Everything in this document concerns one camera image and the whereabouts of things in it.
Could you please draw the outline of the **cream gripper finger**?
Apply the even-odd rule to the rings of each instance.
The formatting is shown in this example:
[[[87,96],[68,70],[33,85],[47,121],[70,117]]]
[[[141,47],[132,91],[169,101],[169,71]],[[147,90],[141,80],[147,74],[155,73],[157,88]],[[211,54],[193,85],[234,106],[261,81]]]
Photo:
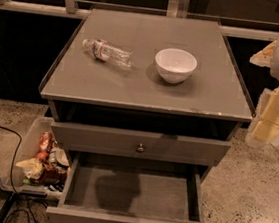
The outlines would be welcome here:
[[[259,67],[269,68],[271,66],[273,50],[275,49],[275,46],[276,46],[276,40],[272,41],[264,49],[260,50],[259,52],[251,56],[249,62]]]

